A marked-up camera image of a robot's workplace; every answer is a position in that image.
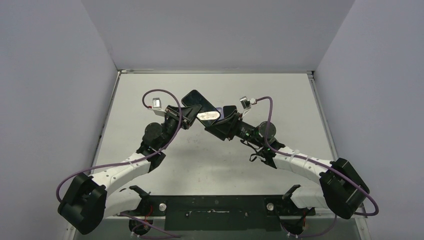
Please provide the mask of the clear lilac phone case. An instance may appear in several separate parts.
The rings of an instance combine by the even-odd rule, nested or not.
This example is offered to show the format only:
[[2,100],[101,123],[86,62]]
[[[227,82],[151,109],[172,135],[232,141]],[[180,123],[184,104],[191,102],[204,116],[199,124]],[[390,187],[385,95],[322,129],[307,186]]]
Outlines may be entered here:
[[216,107],[215,109],[216,109],[217,112],[219,112],[219,118],[218,119],[222,120],[225,117],[223,108],[222,107]]

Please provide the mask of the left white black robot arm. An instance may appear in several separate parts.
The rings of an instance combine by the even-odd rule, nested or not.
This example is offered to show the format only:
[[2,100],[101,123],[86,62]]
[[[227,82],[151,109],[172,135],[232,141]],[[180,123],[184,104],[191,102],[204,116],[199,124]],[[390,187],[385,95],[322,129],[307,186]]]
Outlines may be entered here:
[[149,210],[149,201],[124,186],[162,163],[166,156],[162,151],[180,129],[191,127],[201,108],[201,105],[167,106],[162,111],[164,122],[148,124],[140,147],[127,159],[101,165],[102,170],[92,175],[86,175],[85,170],[71,175],[72,181],[59,201],[58,213],[83,235],[92,232],[104,218],[120,212],[144,215]]

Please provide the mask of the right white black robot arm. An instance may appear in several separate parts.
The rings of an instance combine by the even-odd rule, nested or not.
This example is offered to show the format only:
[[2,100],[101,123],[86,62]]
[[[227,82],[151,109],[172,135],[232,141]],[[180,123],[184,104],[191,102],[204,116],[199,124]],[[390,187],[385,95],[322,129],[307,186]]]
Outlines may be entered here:
[[290,171],[317,184],[317,187],[297,187],[285,194],[282,207],[290,215],[304,208],[325,208],[343,219],[350,219],[370,190],[351,163],[318,159],[293,150],[275,139],[276,127],[262,122],[252,126],[242,120],[238,112],[220,118],[217,111],[199,113],[197,118],[205,130],[221,140],[240,138],[241,143],[253,148],[251,160],[260,159],[274,169]]

